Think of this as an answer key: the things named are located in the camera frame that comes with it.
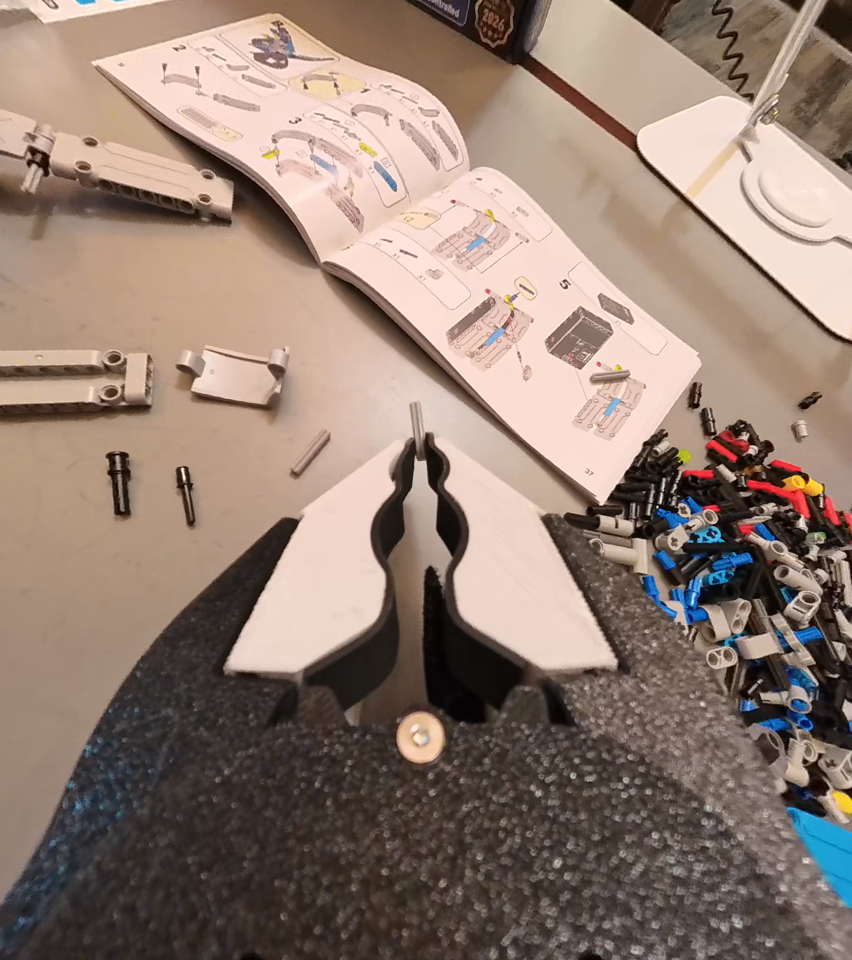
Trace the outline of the grey desk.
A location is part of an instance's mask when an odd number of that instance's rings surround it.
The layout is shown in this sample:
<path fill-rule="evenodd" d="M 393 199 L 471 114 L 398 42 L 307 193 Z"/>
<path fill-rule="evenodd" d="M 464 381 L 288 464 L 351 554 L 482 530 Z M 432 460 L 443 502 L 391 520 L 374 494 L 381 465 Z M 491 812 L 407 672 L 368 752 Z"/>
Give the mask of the grey desk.
<path fill-rule="evenodd" d="M 852 345 L 780 293 L 638 157 L 570 100 L 559 66 L 511 66 L 406 2 L 171 2 L 56 25 L 0 17 L 0 108 L 166 158 L 207 163 L 93 61 L 277 11 L 342 54 L 431 90 L 474 163 L 545 210 L 637 304 L 700 356 L 718 421 L 752 422 L 778 455 L 852 504 Z M 391 442 L 409 403 L 539 507 L 584 500 L 400 327 L 316 264 L 286 215 L 235 175 L 230 224 L 49 180 L 32 198 L 0 160 L 0 349 L 145 351 L 146 412 L 0 417 L 0 902 L 58 807 L 122 680 L 192 598 L 276 521 Z M 204 400 L 176 369 L 212 346 L 289 348 L 271 410 Z M 798 402 L 822 399 L 807 411 Z M 794 421 L 810 437 L 796 442 Z M 299 478 L 320 430 L 332 438 Z M 129 454 L 131 516 L 106 454 Z M 188 466 L 187 526 L 176 467 Z"/>

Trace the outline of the grey panel with holes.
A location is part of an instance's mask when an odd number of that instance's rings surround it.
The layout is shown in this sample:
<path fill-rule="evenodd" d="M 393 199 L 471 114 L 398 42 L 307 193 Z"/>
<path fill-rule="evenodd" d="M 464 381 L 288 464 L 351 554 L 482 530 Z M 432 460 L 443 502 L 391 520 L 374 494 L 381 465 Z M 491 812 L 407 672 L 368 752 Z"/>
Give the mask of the grey panel with holes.
<path fill-rule="evenodd" d="M 195 215 L 203 221 L 232 220 L 231 180 L 209 169 L 92 136 L 57 134 L 49 172 L 86 189 Z"/>

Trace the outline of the small grey connector piece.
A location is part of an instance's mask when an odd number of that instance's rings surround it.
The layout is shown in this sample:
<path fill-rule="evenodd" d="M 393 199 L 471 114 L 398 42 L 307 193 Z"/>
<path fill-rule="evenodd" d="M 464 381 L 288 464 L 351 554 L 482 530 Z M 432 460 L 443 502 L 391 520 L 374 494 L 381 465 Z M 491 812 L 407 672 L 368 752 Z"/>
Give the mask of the small grey connector piece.
<path fill-rule="evenodd" d="M 51 154 L 56 146 L 57 133 L 43 123 L 37 123 L 32 131 L 24 136 L 25 175 L 21 191 L 36 195 L 43 180 L 50 175 Z"/>

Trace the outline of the white instruction booklet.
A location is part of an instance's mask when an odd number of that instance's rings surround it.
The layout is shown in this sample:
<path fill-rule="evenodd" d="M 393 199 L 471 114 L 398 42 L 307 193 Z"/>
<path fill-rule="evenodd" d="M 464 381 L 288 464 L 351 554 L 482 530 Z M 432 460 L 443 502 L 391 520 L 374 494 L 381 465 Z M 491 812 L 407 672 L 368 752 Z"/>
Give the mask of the white instruction booklet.
<path fill-rule="evenodd" d="M 94 61 L 246 175 L 519 440 L 600 503 L 700 367 L 427 89 L 269 12 Z"/>

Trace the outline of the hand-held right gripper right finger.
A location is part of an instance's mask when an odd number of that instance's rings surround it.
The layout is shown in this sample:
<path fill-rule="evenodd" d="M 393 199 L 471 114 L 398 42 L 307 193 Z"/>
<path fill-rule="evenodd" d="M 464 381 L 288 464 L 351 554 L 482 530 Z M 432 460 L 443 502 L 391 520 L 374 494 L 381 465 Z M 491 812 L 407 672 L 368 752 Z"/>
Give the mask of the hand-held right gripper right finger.
<path fill-rule="evenodd" d="M 618 670 L 545 512 L 434 434 L 426 435 L 426 467 L 449 553 L 440 651 L 452 678 L 500 709 L 520 686 Z"/>

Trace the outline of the grey open frame piece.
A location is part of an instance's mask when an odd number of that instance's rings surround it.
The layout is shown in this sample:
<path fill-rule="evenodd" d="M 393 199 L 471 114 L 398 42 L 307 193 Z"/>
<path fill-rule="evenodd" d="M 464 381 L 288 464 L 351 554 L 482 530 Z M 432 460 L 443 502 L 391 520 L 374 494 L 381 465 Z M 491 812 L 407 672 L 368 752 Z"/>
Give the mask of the grey open frame piece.
<path fill-rule="evenodd" d="M 150 409 L 154 381 L 145 352 L 0 350 L 0 416 Z"/>

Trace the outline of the grey curved panel piece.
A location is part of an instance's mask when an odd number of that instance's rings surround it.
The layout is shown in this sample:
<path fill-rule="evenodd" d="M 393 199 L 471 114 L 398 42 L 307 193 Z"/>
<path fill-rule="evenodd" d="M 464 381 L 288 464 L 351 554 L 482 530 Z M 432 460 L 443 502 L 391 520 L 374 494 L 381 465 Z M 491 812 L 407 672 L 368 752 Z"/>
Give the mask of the grey curved panel piece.
<path fill-rule="evenodd" d="M 272 410 L 279 402 L 289 362 L 288 346 L 261 357 L 206 345 L 200 353 L 183 350 L 175 368 L 190 379 L 190 392 L 204 401 Z"/>

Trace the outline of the pile of small colourful pieces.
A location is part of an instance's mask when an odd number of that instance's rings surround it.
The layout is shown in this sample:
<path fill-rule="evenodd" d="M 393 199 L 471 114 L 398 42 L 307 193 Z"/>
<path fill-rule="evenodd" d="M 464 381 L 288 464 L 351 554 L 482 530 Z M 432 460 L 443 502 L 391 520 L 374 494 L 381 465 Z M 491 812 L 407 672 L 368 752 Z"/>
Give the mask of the pile of small colourful pieces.
<path fill-rule="evenodd" d="M 567 512 L 684 632 L 789 807 L 852 829 L 852 507 L 694 382 L 703 461 L 660 429 L 603 504 Z"/>

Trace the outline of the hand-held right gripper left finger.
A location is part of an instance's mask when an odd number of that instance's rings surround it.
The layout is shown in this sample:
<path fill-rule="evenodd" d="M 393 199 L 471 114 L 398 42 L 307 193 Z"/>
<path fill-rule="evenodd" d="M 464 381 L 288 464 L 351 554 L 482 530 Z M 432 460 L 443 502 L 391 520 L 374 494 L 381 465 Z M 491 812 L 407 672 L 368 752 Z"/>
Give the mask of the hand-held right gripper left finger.
<path fill-rule="evenodd" d="M 343 710 L 384 682 L 399 646 L 389 558 L 415 468 L 415 442 L 397 440 L 301 511 L 225 675 L 325 688 Z"/>

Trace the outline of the blue sticker sheet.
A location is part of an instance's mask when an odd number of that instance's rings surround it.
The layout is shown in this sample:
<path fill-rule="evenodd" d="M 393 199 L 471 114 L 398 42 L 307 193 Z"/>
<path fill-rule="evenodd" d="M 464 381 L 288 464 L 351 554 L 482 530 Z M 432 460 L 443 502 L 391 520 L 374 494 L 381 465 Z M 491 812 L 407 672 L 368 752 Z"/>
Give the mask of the blue sticker sheet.
<path fill-rule="evenodd" d="M 163 1 L 22 1 L 26 9 L 46 24 L 120 13 L 163 3 Z"/>

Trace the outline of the dark blue toy kit box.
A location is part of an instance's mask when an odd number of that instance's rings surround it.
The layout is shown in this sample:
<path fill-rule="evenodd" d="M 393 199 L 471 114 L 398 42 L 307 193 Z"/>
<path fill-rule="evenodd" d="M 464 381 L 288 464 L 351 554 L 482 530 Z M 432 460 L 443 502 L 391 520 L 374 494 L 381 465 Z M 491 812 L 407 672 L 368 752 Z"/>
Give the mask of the dark blue toy kit box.
<path fill-rule="evenodd" d="M 518 64 L 540 39 L 552 1 L 412 1 L 498 58 Z"/>

